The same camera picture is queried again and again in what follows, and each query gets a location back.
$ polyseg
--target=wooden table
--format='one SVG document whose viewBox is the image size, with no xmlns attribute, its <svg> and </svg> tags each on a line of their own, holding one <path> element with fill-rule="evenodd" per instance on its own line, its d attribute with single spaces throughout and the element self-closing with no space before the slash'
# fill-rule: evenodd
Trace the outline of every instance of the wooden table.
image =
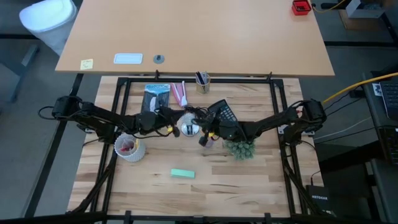
<svg viewBox="0 0 398 224">
<path fill-rule="evenodd" d="M 111 109 L 117 79 L 101 79 L 96 106 Z M 286 78 L 284 83 L 288 104 L 302 99 L 297 79 Z M 140 112 L 144 86 L 132 84 L 126 114 Z M 226 98 L 239 120 L 254 121 L 274 114 L 267 84 L 212 83 L 207 95 L 197 94 L 194 83 L 187 83 L 186 89 L 193 106 L 209 106 Z M 178 108 L 173 96 L 170 107 Z M 95 138 L 95 134 L 89 134 L 86 141 Z M 246 161 L 235 161 L 223 149 L 222 141 L 204 149 L 198 140 L 199 135 L 145 139 L 147 154 L 141 161 L 130 163 L 118 158 L 108 214 L 124 215 L 125 210 L 131 210 L 134 215 L 263 217 L 270 212 L 272 217 L 289 216 L 275 129 L 256 139 L 256 154 Z M 303 140 L 313 144 L 311 138 Z M 102 145 L 94 142 L 83 148 L 68 209 L 77 207 L 94 186 Z M 303 184 L 309 184 L 310 176 L 319 171 L 316 152 L 307 144 L 297 146 L 297 152 Z M 194 170 L 196 178 L 171 178 L 173 168 Z M 322 185 L 320 174 L 314 176 L 314 183 Z M 300 211 L 295 187 L 293 190 L 296 210 Z M 99 197 L 102 201 L 103 191 Z"/>
<path fill-rule="evenodd" d="M 83 73 L 334 75 L 314 13 L 291 8 L 292 0 L 84 0 L 56 71 L 93 59 Z M 114 64 L 118 53 L 143 61 Z"/>
</svg>

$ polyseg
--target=green block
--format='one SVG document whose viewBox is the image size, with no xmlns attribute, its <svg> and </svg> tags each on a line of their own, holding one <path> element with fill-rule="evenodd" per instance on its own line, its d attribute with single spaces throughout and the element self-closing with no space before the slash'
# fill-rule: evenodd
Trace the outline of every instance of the green block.
<svg viewBox="0 0 398 224">
<path fill-rule="evenodd" d="M 172 169 L 171 175 L 172 177 L 195 178 L 195 172 L 190 170 Z"/>
</svg>

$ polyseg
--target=red box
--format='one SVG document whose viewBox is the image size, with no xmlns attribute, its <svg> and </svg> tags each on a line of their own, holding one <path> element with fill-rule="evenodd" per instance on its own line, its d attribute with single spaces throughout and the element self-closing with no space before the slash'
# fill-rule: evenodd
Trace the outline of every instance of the red box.
<svg viewBox="0 0 398 224">
<path fill-rule="evenodd" d="M 311 5 L 307 0 L 293 1 L 292 10 L 296 16 L 304 16 L 311 11 Z"/>
</svg>

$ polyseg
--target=white rectangle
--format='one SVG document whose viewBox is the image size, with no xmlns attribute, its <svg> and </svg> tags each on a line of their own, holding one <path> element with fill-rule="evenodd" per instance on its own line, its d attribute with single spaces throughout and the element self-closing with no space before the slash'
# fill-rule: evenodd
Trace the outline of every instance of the white rectangle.
<svg viewBox="0 0 398 224">
<path fill-rule="evenodd" d="M 115 54 L 113 63 L 139 65 L 142 63 L 142 54 Z"/>
</svg>

